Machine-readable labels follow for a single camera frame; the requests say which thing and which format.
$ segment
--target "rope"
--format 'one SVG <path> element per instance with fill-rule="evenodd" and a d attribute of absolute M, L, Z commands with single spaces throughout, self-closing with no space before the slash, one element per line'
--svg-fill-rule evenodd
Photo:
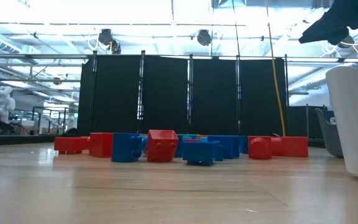
<path fill-rule="evenodd" d="M 267 13 L 267 27 L 268 27 L 268 35 L 270 39 L 270 50 L 272 51 L 272 65 L 273 65 L 273 77 L 274 77 L 274 85 L 276 89 L 276 96 L 278 101 L 278 108 L 280 109 L 280 118 L 281 118 L 281 127 L 283 131 L 283 136 L 285 137 L 285 125 L 284 125 L 284 116 L 283 116 L 283 109 L 281 107 L 281 99 L 280 94 L 278 92 L 278 85 L 277 85 L 277 73 L 276 73 L 276 63 L 274 61 L 274 53 L 273 53 L 273 42 L 272 42 L 272 31 L 270 30 L 270 21 L 269 21 L 269 3 L 268 0 L 265 0 L 266 5 L 266 13 Z"/>

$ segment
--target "wall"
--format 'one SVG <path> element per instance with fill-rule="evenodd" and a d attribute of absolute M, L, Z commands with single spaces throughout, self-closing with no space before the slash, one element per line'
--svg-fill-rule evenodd
<path fill-rule="evenodd" d="M 331 107 L 327 84 L 321 85 L 319 90 L 308 90 L 309 95 L 293 95 L 290 106 L 327 106 Z"/>

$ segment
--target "red cube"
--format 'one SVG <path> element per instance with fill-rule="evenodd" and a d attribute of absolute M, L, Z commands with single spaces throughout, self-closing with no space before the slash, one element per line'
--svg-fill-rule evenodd
<path fill-rule="evenodd" d="M 59 154 L 78 154 L 86 150 L 87 140 L 85 138 L 56 137 L 55 151 Z"/>
<path fill-rule="evenodd" d="M 283 153 L 282 156 L 308 157 L 308 138 L 307 137 L 282 137 Z"/>
<path fill-rule="evenodd" d="M 284 151 L 281 138 L 280 137 L 272 137 L 272 141 L 270 143 L 270 148 L 272 149 L 273 156 L 281 156 Z"/>
<path fill-rule="evenodd" d="M 251 159 L 271 159 L 272 150 L 270 148 L 272 138 L 269 136 L 249 136 L 248 137 L 248 156 Z"/>
<path fill-rule="evenodd" d="M 146 143 L 147 162 L 171 162 L 178 142 L 174 131 L 149 130 Z"/>
<path fill-rule="evenodd" d="M 111 157 L 112 133 L 91 133 L 89 155 L 98 158 Z"/>

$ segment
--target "toy block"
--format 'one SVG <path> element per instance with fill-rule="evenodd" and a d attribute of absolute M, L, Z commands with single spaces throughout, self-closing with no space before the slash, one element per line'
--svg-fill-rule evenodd
<path fill-rule="evenodd" d="M 208 136 L 208 141 L 221 142 L 224 150 L 224 159 L 235 159 L 240 156 L 238 136 Z"/>
<path fill-rule="evenodd" d="M 79 154 L 86 150 L 87 139 L 74 137 L 56 137 L 55 151 L 59 154 Z"/>
<path fill-rule="evenodd" d="M 248 156 L 251 159 L 271 159 L 272 150 L 270 148 L 271 137 L 249 136 Z"/>
<path fill-rule="evenodd" d="M 281 156 L 308 157 L 307 137 L 281 137 L 283 153 Z"/>
<path fill-rule="evenodd" d="M 216 158 L 215 142 L 184 142 L 183 160 L 188 165 L 211 166 Z"/>
<path fill-rule="evenodd" d="M 205 137 L 207 137 L 208 138 L 208 135 L 205 135 L 205 134 L 199 134 L 198 135 L 198 140 L 200 140 L 200 138 L 205 138 Z"/>
<path fill-rule="evenodd" d="M 114 133 L 112 135 L 111 162 L 134 162 L 142 154 L 139 134 Z"/>
<path fill-rule="evenodd" d="M 281 138 L 280 137 L 272 137 L 272 141 L 270 142 L 270 148 L 272 150 L 273 156 L 281 156 L 284 151 Z"/>
<path fill-rule="evenodd" d="M 98 158 L 111 157 L 112 133 L 91 133 L 89 155 Z"/>
<path fill-rule="evenodd" d="M 184 139 L 183 142 L 199 142 L 198 139 Z"/>
<path fill-rule="evenodd" d="M 178 146 L 174 131 L 149 130 L 146 144 L 147 162 L 171 162 Z"/>

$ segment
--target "floor plank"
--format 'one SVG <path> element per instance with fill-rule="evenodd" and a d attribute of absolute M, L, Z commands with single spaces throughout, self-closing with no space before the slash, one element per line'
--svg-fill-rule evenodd
<path fill-rule="evenodd" d="M 358 178 L 317 148 L 198 167 L 0 146 L 0 223 L 358 223 Z"/>

